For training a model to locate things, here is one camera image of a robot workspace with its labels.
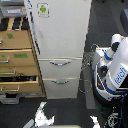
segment wooden cabinet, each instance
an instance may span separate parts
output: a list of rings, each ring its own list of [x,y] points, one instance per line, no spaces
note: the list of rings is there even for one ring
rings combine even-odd
[[[14,21],[10,18],[7,30],[0,31],[0,94],[45,96],[30,31],[21,30],[23,18],[19,29],[11,30]]]

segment white object on floor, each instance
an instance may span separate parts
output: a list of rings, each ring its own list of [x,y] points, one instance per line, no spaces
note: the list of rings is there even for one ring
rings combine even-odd
[[[31,119],[23,128],[34,128],[34,120]]]
[[[100,124],[99,124],[99,122],[98,122],[97,117],[96,117],[96,116],[90,116],[90,117],[91,117],[91,119],[92,119],[92,121],[93,121],[93,123],[94,123],[93,128],[100,128]]]
[[[47,117],[44,115],[43,107],[45,106],[47,102],[41,102],[40,107],[38,108],[36,115],[35,115],[35,126],[49,126],[53,125],[54,123],[54,116],[51,119],[47,119]]]

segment white refrigerator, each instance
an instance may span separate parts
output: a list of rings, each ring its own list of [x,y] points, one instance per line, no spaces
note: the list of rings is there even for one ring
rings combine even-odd
[[[77,98],[92,0],[24,0],[48,99]]]

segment cabinet drawer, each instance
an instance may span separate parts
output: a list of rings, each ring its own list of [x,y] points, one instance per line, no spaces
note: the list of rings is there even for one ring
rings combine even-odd
[[[79,77],[82,59],[38,61],[43,78]]]
[[[38,70],[35,66],[20,66],[20,67],[0,67],[0,77],[9,76],[34,76],[38,75]]]
[[[6,2],[5,5],[12,5],[11,4],[12,1],[13,1],[14,5],[17,5],[20,2],[19,0],[18,0],[18,2],[17,2],[17,0],[16,1],[15,0],[2,0],[2,2]],[[4,17],[25,17],[26,13],[22,11],[22,8],[24,8],[24,6],[3,6],[3,7],[1,7],[1,11],[2,11],[2,14]]]
[[[0,32],[0,49],[21,49],[31,48],[28,32],[21,31],[2,31]]]
[[[38,77],[35,81],[0,82],[0,93],[39,92]]]
[[[0,66],[35,65],[31,49],[0,50]]]
[[[48,99],[77,98],[79,79],[44,79]]]

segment white robot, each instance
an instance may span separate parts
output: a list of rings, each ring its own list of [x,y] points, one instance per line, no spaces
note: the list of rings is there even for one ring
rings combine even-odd
[[[105,104],[117,104],[128,90],[128,37],[114,34],[111,47],[96,48],[93,91]]]

